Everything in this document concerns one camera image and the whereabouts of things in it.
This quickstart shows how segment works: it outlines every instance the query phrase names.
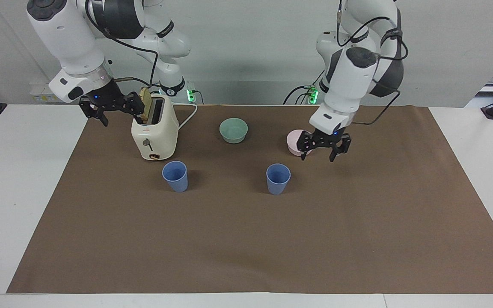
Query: white table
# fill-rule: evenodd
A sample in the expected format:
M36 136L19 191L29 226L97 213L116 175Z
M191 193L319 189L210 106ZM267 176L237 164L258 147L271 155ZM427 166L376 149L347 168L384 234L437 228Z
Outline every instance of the white table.
M478 109L431 111L493 219L493 121ZM85 123L71 105L10 105L0 115L0 307L493 308L493 295L5 295Z

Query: table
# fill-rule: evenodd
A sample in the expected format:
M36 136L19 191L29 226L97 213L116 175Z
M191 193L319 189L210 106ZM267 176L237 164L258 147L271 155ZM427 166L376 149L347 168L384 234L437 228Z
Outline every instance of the table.
M483 161L493 160L493 121L485 120L477 110L431 109L450 146L462 164L479 197L493 219L493 168ZM67 121L45 123L40 118L65 118ZM42 305L59 298L74 303L89 301L118 306L120 301L139 300L143 304L188 306L225 305L226 301L255 306L264 301L268 306L318 306L343 303L346 306L402 307L416 301L432 306L454 302L454 306L469 305L471 300L487 300L493 296L384 296L334 295L302 296L287 294L197 294L181 295L106 295L106 296L7 296L2 295L24 253L35 226L66 166L67 160L86 123L75 106L11 105L0 115L0 305L13 302L20 306Z

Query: blue cup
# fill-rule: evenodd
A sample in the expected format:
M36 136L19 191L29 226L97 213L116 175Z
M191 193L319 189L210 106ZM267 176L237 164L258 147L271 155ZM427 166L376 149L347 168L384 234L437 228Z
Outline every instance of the blue cup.
M177 193L183 193L187 189L187 167L179 161L170 162L163 167L163 179Z
M266 171L267 188L272 195L280 195L290 181L290 169L284 164L272 164Z

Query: brown mat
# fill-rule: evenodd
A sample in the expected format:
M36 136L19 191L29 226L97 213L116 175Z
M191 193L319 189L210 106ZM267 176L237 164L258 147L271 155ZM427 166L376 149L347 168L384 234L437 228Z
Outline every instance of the brown mat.
M314 111L200 107L173 157L183 194L140 158L130 117L88 121L8 292L493 293L493 222L430 111L353 125L333 164L286 148ZM219 136L229 117L249 123L242 144ZM275 162L293 173L280 196Z

